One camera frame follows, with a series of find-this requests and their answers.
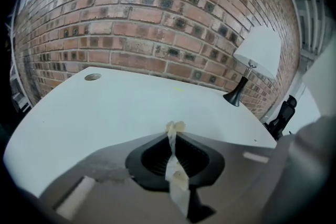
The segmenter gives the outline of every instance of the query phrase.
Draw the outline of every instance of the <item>brick wall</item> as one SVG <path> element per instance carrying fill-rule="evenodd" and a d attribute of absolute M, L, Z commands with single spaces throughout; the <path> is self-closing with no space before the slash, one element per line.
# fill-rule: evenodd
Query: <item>brick wall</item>
<path fill-rule="evenodd" d="M 253 73 L 242 96 L 261 118 L 298 67 L 291 0 L 31 0 L 16 17 L 15 56 L 33 104 L 88 66 L 230 91 L 246 69 L 233 52 L 264 24 L 281 37 L 278 74 L 270 81 Z"/>

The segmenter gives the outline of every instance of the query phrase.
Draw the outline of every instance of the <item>screw hole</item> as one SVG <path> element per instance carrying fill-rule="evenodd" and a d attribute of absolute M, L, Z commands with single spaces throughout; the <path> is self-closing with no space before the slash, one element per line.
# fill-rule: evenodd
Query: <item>screw hole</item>
<path fill-rule="evenodd" d="M 90 81 L 90 80 L 97 80 L 100 77 L 101 77 L 101 74 L 94 73 L 94 74 L 87 75 L 84 79 Z"/>

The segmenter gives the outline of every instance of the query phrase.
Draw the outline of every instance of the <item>lampshade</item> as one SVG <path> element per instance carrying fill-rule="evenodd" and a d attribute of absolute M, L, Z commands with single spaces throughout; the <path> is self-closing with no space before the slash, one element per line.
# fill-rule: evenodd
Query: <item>lampshade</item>
<path fill-rule="evenodd" d="M 233 56 L 249 67 L 252 60 L 257 64 L 253 70 L 270 79 L 278 72 L 281 40 L 278 33 L 266 26 L 253 27 Z"/>

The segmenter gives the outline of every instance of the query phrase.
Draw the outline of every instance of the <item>table lamp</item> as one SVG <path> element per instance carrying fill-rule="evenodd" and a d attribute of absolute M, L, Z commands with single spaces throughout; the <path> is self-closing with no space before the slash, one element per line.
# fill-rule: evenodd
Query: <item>table lamp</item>
<path fill-rule="evenodd" d="M 234 52 L 233 56 L 248 69 L 237 87 L 223 97 L 234 106 L 239 106 L 240 94 L 252 69 L 269 79 L 275 79 L 280 61 L 281 40 L 275 31 L 266 26 L 253 27 Z"/>

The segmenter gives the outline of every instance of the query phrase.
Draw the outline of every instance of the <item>white desk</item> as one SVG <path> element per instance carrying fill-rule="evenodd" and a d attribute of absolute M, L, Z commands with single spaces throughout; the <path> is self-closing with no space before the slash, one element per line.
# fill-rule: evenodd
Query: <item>white desk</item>
<path fill-rule="evenodd" d="M 91 73 L 98 80 L 87 81 Z M 36 195 L 90 153 L 164 132 L 169 121 L 215 140 L 261 147 L 276 142 L 223 92 L 143 74 L 87 68 L 45 96 L 22 120 L 4 155 L 17 185 Z"/>

